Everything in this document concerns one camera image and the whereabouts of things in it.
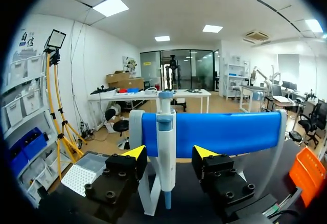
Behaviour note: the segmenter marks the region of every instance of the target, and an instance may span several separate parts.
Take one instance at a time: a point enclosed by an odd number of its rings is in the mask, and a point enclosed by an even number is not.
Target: orange plastic crate
[[[324,166],[310,149],[304,148],[296,155],[290,177],[295,185],[302,189],[301,197],[305,206],[308,206],[316,195],[325,176]]]

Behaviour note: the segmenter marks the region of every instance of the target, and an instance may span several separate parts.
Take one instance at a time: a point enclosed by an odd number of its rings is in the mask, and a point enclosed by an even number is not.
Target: black stool
[[[289,132],[289,136],[293,141],[301,143],[302,141],[302,136],[295,130],[292,130]]]
[[[116,111],[114,109],[108,109],[104,116],[107,121],[109,121],[113,116],[116,115]],[[124,150],[129,150],[129,137],[125,136],[125,133],[128,130],[128,121],[127,120],[120,120],[116,123],[114,123],[112,129],[116,132],[121,133],[120,137],[124,135],[124,138],[118,142],[118,148],[119,149],[124,149]]]

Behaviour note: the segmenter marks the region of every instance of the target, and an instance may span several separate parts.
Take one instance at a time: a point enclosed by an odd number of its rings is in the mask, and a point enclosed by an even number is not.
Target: ceiling light
[[[222,29],[221,26],[210,26],[210,25],[205,25],[203,28],[203,32],[213,32],[213,33],[218,33]]]
[[[170,37],[169,36],[156,36],[154,39],[156,41],[170,41]]]
[[[93,7],[94,10],[106,17],[128,10],[129,8],[121,0],[105,0]]]
[[[318,20],[308,19],[306,20],[306,23],[313,32],[323,32]]]

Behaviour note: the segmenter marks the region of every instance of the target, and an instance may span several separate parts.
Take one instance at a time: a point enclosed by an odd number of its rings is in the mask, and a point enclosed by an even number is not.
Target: laptop
[[[282,95],[282,87],[279,85],[272,86],[272,97],[279,103],[292,103],[292,100],[289,100]]]

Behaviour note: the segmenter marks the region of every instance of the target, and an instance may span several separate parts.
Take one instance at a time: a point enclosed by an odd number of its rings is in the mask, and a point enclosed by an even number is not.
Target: yellow tripod
[[[87,144],[87,142],[80,137],[80,135],[73,129],[73,127],[68,123],[68,121],[65,119],[65,116],[63,114],[63,110],[62,110],[62,105],[61,105],[61,100],[59,97],[59,87],[58,87],[58,67],[57,67],[58,61],[54,62],[54,73],[55,73],[55,85],[56,85],[56,94],[57,94],[57,100],[58,100],[58,105],[59,105],[59,109],[58,111],[60,111],[61,113],[61,118],[62,118],[62,130],[60,130],[59,127],[59,123],[56,119],[56,115],[54,112],[54,108],[53,108],[53,103],[52,103],[52,95],[51,95],[51,87],[50,87],[50,66],[51,66],[51,62],[50,62],[50,53],[46,54],[46,86],[48,88],[48,97],[49,97],[49,106],[50,106],[50,115],[53,118],[53,121],[55,123],[55,127],[58,133],[58,141],[57,141],[57,150],[58,150],[58,172],[59,172],[59,177],[60,180],[62,179],[61,176],[61,162],[65,162],[65,161],[61,161],[60,159],[60,144],[61,142],[63,143],[67,153],[69,154],[69,157],[71,158],[72,163],[76,163],[76,159],[74,158],[72,152],[70,151],[69,147],[71,147],[76,153],[78,158],[80,158],[83,153],[80,149],[77,148],[77,146],[74,143],[72,134],[70,133],[69,129],[70,128],[76,135],[77,137],[85,144]],[[68,137],[70,140],[68,140],[65,135],[64,135],[64,128],[67,131]]]

